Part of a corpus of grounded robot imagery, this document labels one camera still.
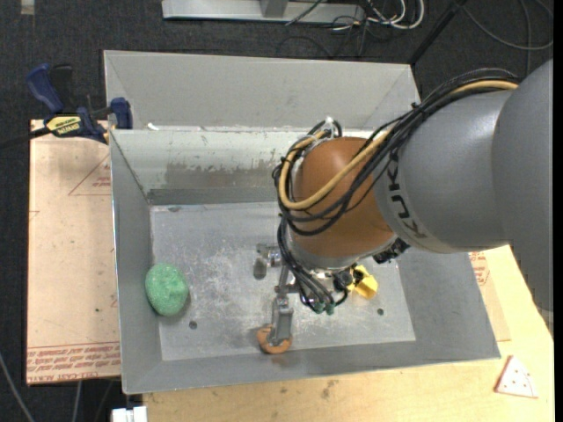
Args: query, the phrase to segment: cardboard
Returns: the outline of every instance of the cardboard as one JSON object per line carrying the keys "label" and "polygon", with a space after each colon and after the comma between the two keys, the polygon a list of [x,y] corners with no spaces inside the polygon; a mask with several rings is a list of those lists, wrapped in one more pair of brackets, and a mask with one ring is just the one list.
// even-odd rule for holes
{"label": "cardboard", "polygon": [[28,384],[120,375],[109,148],[30,148]]}

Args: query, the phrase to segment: power cord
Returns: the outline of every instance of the power cord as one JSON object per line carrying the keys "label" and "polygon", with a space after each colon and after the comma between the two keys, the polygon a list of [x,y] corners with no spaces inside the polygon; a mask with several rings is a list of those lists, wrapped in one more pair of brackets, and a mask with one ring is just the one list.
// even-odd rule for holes
{"label": "power cord", "polygon": [[4,362],[4,357],[2,356],[2,353],[0,353],[0,367],[2,367],[2,372],[4,372],[4,376],[6,377],[6,381],[8,382],[8,385],[10,386],[11,393],[13,394],[15,399],[18,401],[18,404],[19,404],[19,407],[21,408],[21,411],[24,412],[24,414],[26,415],[26,418],[29,422],[35,422],[35,419],[33,418],[31,412],[29,412],[29,410],[27,409],[27,406],[24,403],[23,398],[19,394],[18,389],[16,388],[16,385],[14,384],[14,381],[11,379],[10,372],[8,371],[6,363]]}
{"label": "power cord", "polygon": [[[544,3],[542,3],[541,0],[531,0],[531,1],[535,2],[540,8],[542,8],[546,12],[546,14],[548,15],[549,19],[551,21],[553,21],[552,11]],[[527,8],[527,6],[526,6],[526,4],[523,0],[518,0],[518,2],[520,3],[520,6],[523,8],[524,16],[526,17],[527,45],[516,44],[516,43],[511,42],[509,40],[504,40],[500,36],[494,34],[490,30],[488,30],[481,22],[479,22],[477,20],[477,18],[475,18],[475,16],[465,6],[463,7],[463,10],[464,10],[465,14],[467,15],[467,17],[469,17],[469,19],[483,33],[485,33],[486,35],[488,35],[492,39],[500,42],[501,44],[503,44],[507,47],[512,47],[512,48],[515,48],[517,50],[523,50],[523,51],[527,52],[527,56],[526,56],[526,75],[528,75],[530,73],[530,53],[533,52],[533,51],[545,50],[546,48],[551,47],[553,45],[553,37],[543,45],[532,46],[531,45],[532,44],[532,38],[531,38],[530,13],[529,13],[528,8]]]}

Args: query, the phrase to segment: white cable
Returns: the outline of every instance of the white cable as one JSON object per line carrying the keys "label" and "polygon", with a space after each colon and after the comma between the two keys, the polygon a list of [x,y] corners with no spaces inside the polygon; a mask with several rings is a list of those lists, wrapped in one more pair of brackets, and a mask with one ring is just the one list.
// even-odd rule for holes
{"label": "white cable", "polygon": [[379,17],[379,19],[383,19],[384,22],[382,22],[379,19],[373,18],[374,22],[377,22],[378,24],[390,24],[390,22],[392,22],[392,20],[394,20],[397,16],[393,16],[392,18],[387,18],[385,17],[381,12],[379,12],[379,10],[373,5],[373,3],[371,2],[371,0],[366,0],[366,2],[368,2],[369,6],[371,7],[371,9],[373,10],[373,12],[375,12],[377,14],[377,16]]}
{"label": "white cable", "polygon": [[399,0],[401,3],[401,15],[398,16],[398,18],[396,20],[393,20],[393,25],[397,24],[398,22],[400,22],[401,20],[403,20],[406,16],[406,4],[405,4],[405,0]]}
{"label": "white cable", "polygon": [[74,409],[72,411],[72,419],[71,422],[77,422],[78,418],[78,406],[80,405],[80,395],[82,394],[82,381],[78,382],[77,385],[77,395],[74,399]]}
{"label": "white cable", "polygon": [[392,24],[393,28],[398,28],[399,30],[412,30],[420,25],[420,22],[424,19],[424,0],[417,0],[419,3],[419,17],[409,25]]}
{"label": "white cable", "polygon": [[35,420],[33,419],[33,416],[31,415],[31,413],[27,409],[26,404],[24,403],[24,400],[21,398],[21,395],[19,394],[18,390],[16,389],[16,385],[14,384],[14,381],[11,379],[10,372],[8,371],[6,363],[4,362],[4,357],[2,356],[1,353],[0,353],[0,367],[2,368],[2,371],[4,372],[4,376],[6,377],[6,380],[7,380],[8,384],[10,385],[11,393],[14,395],[14,397],[16,397],[16,400],[18,401],[18,404],[19,404],[19,407],[21,408],[21,411],[24,412],[24,414],[26,415],[27,420],[29,422],[35,422]]}
{"label": "white cable", "polygon": [[424,0],[416,0],[417,6],[419,7],[419,17],[414,22],[412,22],[412,24],[407,24],[407,25],[400,24],[400,22],[403,20],[403,18],[405,18],[406,15],[406,4],[405,4],[405,0],[399,0],[399,1],[401,3],[401,15],[400,16],[395,15],[392,18],[386,18],[373,5],[371,0],[367,0],[373,12],[375,12],[376,15],[379,17],[379,18],[367,18],[367,20],[369,22],[373,22],[380,25],[389,25],[392,26],[393,28],[397,28],[398,30],[412,30],[413,28],[416,28],[418,25],[420,25],[420,23],[424,19],[424,11],[425,11]]}

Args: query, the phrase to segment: green foam ball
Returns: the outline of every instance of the green foam ball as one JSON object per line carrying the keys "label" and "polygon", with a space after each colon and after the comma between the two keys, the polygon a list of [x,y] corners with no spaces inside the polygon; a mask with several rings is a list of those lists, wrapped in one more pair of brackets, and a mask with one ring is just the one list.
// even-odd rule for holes
{"label": "green foam ball", "polygon": [[175,316],[186,304],[189,289],[184,274],[166,263],[155,264],[144,282],[152,308],[161,316]]}

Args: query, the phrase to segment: gray robot arm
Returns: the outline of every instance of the gray robot arm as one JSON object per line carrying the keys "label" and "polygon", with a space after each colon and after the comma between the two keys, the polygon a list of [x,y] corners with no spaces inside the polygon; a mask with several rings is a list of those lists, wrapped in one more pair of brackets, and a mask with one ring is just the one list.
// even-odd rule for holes
{"label": "gray robot arm", "polygon": [[491,76],[445,84],[379,141],[320,128],[297,142],[274,175],[289,264],[339,271],[408,244],[510,244],[552,324],[552,60],[519,85]]}

